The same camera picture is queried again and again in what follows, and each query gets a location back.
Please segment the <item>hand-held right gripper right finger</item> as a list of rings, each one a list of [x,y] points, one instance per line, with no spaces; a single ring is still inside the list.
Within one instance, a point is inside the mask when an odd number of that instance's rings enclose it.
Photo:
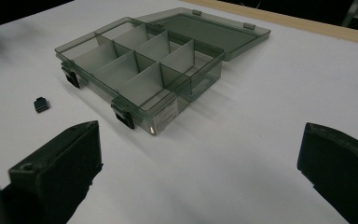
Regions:
[[[297,169],[350,224],[358,224],[358,140],[307,123]]]

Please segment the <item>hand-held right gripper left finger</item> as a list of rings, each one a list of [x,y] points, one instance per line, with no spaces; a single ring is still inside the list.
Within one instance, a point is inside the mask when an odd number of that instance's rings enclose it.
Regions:
[[[13,224],[66,224],[103,167],[99,123],[72,126],[8,170]]]

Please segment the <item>small black adapter plug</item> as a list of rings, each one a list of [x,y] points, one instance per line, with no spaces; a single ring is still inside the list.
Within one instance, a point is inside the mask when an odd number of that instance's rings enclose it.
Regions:
[[[34,109],[37,113],[41,113],[49,109],[49,102],[44,97],[38,97],[34,101]]]

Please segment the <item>transparent grey compartment storage box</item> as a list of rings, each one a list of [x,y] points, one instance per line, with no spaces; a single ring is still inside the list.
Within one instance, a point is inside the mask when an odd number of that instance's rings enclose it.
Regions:
[[[55,49],[67,80],[102,97],[118,120],[161,133],[220,77],[222,64],[270,31],[178,7],[125,17]]]

